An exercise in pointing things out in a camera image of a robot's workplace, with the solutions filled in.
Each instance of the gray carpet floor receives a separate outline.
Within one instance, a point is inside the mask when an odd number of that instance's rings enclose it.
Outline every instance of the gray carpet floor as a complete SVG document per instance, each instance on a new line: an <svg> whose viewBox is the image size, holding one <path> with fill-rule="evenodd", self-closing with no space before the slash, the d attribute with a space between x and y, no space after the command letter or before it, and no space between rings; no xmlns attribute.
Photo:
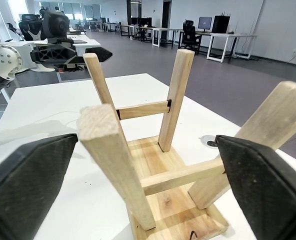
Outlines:
<svg viewBox="0 0 296 240"><path fill-rule="evenodd" d="M177 46L152 47L151 43L130 40L115 33L89 32L111 51L113 56L102 64L106 77L148 73L169 85ZM63 81L89 78L87 71L62 73ZM54 72L28 71L17 76L20 87L58 83ZM185 95L231 122L241 126L281 81L296 82L296 66L266 59L206 60L196 55ZM13 84L6 91L11 96ZM281 148L296 158L296 135Z"/></svg>

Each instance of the wood grain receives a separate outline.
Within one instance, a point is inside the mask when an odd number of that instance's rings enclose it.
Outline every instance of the wood grain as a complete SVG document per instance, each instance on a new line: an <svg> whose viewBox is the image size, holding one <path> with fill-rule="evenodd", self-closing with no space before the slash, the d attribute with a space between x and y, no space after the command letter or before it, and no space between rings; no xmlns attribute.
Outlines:
<svg viewBox="0 0 296 240"><path fill-rule="evenodd" d="M296 133L296 83L283 81L242 126L235 137L280 148ZM204 209L228 189L225 176L196 181L189 194L199 209Z"/></svg>
<svg viewBox="0 0 296 240"><path fill-rule="evenodd" d="M109 92L102 66L99 62L98 56L95 53L84 53L84 62L93 81L94 87L99 95L102 104L110 104L114 109L115 105L112 96Z"/></svg>
<svg viewBox="0 0 296 240"><path fill-rule="evenodd" d="M117 112L119 112L120 120L168 113L169 111L170 107L168 106L168 101L159 101L117 109Z"/></svg>
<svg viewBox="0 0 296 240"><path fill-rule="evenodd" d="M140 179L185 168L183 160L173 148L169 152L161 151L157 136L128 142L128 146ZM228 228L228 223L214 205L209 212L207 209L197 209L186 185L149 195L147 200L156 220L156 228L145 231L128 210L136 240L189 240L191 231L203 239L209 239Z"/></svg>
<svg viewBox="0 0 296 240"><path fill-rule="evenodd" d="M149 230L154 228L156 223L114 112L109 104L84 108L77 122L80 129L79 140L125 201L141 227Z"/></svg>
<svg viewBox="0 0 296 240"><path fill-rule="evenodd" d="M221 160L207 161L152 175L141 179L140 183L144 193L148 196L193 183L197 180L218 177L224 171L225 169Z"/></svg>
<svg viewBox="0 0 296 240"><path fill-rule="evenodd" d="M163 115L158 139L163 152L168 152L172 145L194 56L195 53L191 50L177 51L167 97L167 100L171 100L171 107L169 113Z"/></svg>

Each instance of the computer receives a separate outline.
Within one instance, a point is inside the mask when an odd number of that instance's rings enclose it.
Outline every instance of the computer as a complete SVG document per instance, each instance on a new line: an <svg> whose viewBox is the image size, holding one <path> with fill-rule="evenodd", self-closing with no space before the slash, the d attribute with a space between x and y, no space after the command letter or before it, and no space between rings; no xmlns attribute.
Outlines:
<svg viewBox="0 0 296 240"><path fill-rule="evenodd" d="M200 17L198 29L203 29L204 32L206 32L206 29L210 30L212 26L212 19L212 17Z"/></svg>

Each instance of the black gripper pad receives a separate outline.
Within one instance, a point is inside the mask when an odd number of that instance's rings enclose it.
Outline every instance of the black gripper pad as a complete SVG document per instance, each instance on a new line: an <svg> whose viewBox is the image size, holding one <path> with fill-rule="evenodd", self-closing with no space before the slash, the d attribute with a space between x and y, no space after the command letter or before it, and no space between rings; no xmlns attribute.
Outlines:
<svg viewBox="0 0 296 240"><path fill-rule="evenodd" d="M0 164L0 240L34 238L61 189L77 141L76 134L66 134L31 142Z"/></svg>
<svg viewBox="0 0 296 240"><path fill-rule="evenodd" d="M296 171L267 146L223 135L215 142L256 238L296 240Z"/></svg>

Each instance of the wooden stool leg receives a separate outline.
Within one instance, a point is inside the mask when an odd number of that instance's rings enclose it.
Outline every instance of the wooden stool leg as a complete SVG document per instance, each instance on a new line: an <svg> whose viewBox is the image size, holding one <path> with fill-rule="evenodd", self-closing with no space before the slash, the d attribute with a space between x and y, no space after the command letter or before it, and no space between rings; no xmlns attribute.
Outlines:
<svg viewBox="0 0 296 240"><path fill-rule="evenodd" d="M79 139L141 227L150 230L156 227L154 216L132 165L132 156L115 112L109 104L83 109L77 123Z"/></svg>
<svg viewBox="0 0 296 240"><path fill-rule="evenodd" d="M158 143L163 152L169 152L180 108L185 96L187 81L192 68L195 53L186 49L177 51L174 61L167 100L171 100L170 111L163 114Z"/></svg>
<svg viewBox="0 0 296 240"><path fill-rule="evenodd" d="M284 81L242 126L236 138L280 148L296 133L296 83ZM229 189L227 177L196 181L189 194L199 209L207 208Z"/></svg>
<svg viewBox="0 0 296 240"><path fill-rule="evenodd" d="M87 69L91 76L94 87L96 88L96 91L99 95L101 103L110 104L115 112L116 118L119 119L112 96L110 95L110 92L105 80L102 66L98 59L98 56L95 53L85 53L83 55L83 59L87 65ZM124 140L126 141L124 132L122 132L122 135Z"/></svg>

